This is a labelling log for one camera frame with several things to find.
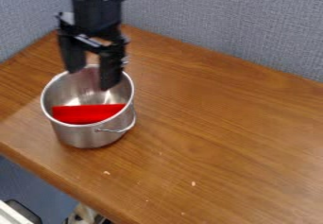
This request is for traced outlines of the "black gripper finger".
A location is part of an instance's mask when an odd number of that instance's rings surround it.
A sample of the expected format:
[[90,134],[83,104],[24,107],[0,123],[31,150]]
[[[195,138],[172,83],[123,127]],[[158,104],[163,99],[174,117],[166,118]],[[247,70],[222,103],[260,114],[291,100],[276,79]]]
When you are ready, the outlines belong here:
[[86,55],[80,42],[75,37],[59,33],[58,43],[66,70],[74,74],[86,66]]
[[100,52],[100,88],[107,91],[122,80],[126,46],[111,44]]

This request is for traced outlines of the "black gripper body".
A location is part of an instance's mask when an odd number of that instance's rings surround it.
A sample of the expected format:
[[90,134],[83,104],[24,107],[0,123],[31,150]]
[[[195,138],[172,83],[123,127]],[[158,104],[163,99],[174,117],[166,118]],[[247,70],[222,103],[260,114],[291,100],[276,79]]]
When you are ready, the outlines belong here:
[[58,14],[59,46],[72,47],[79,37],[102,38],[111,46],[124,47],[127,39],[120,30],[123,3],[127,0],[71,0],[72,11]]

